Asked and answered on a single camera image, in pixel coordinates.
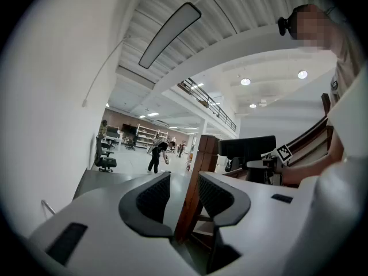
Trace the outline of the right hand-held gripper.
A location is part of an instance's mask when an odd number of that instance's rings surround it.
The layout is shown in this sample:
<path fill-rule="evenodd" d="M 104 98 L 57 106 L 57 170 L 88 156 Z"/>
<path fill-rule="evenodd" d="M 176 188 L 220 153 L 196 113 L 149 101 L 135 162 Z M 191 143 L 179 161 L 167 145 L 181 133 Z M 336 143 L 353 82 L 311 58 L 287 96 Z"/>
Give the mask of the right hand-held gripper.
<path fill-rule="evenodd" d="M 291 150 L 284 144 L 265 154 L 262 160 L 248 161 L 247 167 L 264 168 L 266 184 L 282 185 L 282 170 L 292 157 Z"/>

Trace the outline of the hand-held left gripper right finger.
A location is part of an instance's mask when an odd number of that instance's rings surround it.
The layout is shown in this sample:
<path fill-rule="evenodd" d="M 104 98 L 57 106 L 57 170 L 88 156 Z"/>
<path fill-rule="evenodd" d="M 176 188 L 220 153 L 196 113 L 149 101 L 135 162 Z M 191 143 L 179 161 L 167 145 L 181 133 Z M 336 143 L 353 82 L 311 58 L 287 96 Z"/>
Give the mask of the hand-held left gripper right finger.
<path fill-rule="evenodd" d="M 296 189 L 200 172 L 198 193 L 214 224 L 210 276 L 283 276 L 310 210 L 317 178 Z"/>

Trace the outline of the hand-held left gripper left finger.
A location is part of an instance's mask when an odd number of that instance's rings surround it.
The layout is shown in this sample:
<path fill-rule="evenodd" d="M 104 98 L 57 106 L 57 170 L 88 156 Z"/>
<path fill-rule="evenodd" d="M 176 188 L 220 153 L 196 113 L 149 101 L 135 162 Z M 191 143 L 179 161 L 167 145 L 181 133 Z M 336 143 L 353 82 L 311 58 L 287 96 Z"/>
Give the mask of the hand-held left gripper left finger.
<path fill-rule="evenodd" d="M 57 276 L 198 276 L 163 217 L 170 173 L 89 191 L 40 225 L 30 243 Z"/>

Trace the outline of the metal vacuum tube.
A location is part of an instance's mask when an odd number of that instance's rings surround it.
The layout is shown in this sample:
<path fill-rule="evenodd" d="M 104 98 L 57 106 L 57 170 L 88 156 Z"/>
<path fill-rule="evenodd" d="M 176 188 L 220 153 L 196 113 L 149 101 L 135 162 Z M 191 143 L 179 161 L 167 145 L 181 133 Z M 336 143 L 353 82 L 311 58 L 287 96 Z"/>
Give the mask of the metal vacuum tube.
<path fill-rule="evenodd" d="M 41 208 L 43 210 L 44 218 L 50 219 L 56 214 L 55 210 L 50 206 L 46 200 L 41 200 Z"/>

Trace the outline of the person's right forearm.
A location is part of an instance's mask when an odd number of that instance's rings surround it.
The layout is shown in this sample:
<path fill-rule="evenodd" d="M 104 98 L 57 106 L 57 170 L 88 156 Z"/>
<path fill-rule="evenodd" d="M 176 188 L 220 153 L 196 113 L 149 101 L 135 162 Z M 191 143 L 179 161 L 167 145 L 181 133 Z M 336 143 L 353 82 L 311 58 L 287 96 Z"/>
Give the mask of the person's right forearm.
<path fill-rule="evenodd" d="M 333 130 L 331 145 L 325 156 L 322 158 L 303 165 L 303 166 L 285 166 L 282 169 L 282 184 L 284 186 L 299 185 L 305 178 L 319 176 L 329 166 L 341 162 L 343 157 L 344 147 L 340 141 L 336 130 Z"/>

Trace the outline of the black mezzanine railing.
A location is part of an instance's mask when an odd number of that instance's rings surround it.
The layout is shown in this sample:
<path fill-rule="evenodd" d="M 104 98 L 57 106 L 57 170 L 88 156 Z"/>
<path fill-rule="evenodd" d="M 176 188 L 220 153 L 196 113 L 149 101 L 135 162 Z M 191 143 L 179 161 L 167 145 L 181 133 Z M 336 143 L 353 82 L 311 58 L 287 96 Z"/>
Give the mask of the black mezzanine railing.
<path fill-rule="evenodd" d="M 236 124 L 220 107 L 220 103 L 216 102 L 203 88 L 203 83 L 195 83 L 191 78 L 181 81 L 177 86 L 192 96 L 199 104 L 209 109 L 220 121 L 228 126 L 232 131 L 236 131 Z"/>

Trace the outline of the dark wooden stair railing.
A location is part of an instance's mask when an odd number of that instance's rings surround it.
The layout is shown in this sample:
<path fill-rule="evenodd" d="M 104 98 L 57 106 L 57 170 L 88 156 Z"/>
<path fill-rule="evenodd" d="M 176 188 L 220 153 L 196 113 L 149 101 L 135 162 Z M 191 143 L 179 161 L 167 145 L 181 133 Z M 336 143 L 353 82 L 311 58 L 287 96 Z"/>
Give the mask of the dark wooden stair railing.
<path fill-rule="evenodd" d="M 329 125 L 327 114 L 331 108 L 331 101 L 327 93 L 321 95 L 325 116 L 302 135 L 287 144 L 293 156 L 286 162 L 288 166 L 310 163 L 327 154 L 334 132 Z"/>

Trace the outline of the white office desk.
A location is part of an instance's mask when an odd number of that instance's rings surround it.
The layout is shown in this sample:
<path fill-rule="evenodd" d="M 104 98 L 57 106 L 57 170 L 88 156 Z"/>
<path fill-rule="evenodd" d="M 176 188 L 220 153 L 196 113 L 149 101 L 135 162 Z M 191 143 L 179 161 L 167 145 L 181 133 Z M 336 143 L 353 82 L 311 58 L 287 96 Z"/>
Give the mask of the white office desk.
<path fill-rule="evenodd" d="M 118 144 L 118 148 L 120 148 L 121 143 L 122 143 L 122 137 L 118 133 L 107 132 L 106 135 L 105 135 L 105 137 L 103 139 L 105 141 L 111 141 L 111 142 L 117 143 Z"/>

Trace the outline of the white storage shelf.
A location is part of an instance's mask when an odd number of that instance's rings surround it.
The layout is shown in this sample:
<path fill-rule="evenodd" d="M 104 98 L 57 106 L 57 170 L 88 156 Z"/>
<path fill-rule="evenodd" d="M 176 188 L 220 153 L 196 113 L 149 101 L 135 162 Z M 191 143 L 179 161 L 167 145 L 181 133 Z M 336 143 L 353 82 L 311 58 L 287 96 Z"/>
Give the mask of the white storage shelf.
<path fill-rule="evenodd" d="M 152 129 L 138 124 L 136 130 L 136 147 L 148 149 L 148 147 L 159 139 L 167 139 L 168 133 Z"/>

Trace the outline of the person's tan shirt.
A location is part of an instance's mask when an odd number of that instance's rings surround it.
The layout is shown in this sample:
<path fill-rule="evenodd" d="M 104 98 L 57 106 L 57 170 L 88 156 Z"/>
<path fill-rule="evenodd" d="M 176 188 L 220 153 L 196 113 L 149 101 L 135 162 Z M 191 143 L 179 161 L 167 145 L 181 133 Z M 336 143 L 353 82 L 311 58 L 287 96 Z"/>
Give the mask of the person's tan shirt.
<path fill-rule="evenodd" d="M 366 55 L 355 35 L 335 22 L 331 47 L 326 50 L 336 56 L 335 73 L 330 81 L 330 100 L 335 105 L 360 73 L 366 62 Z"/>

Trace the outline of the long ceiling lamp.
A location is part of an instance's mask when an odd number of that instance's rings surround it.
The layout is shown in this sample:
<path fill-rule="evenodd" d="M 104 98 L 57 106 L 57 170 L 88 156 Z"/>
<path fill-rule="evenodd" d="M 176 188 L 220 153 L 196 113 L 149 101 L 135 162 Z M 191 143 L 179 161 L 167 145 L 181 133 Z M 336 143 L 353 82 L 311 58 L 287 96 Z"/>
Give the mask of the long ceiling lamp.
<path fill-rule="evenodd" d="M 139 66 L 149 69 L 157 57 L 184 30 L 201 18 L 200 10 L 191 2 L 185 2 L 159 29 L 139 60 Z"/>

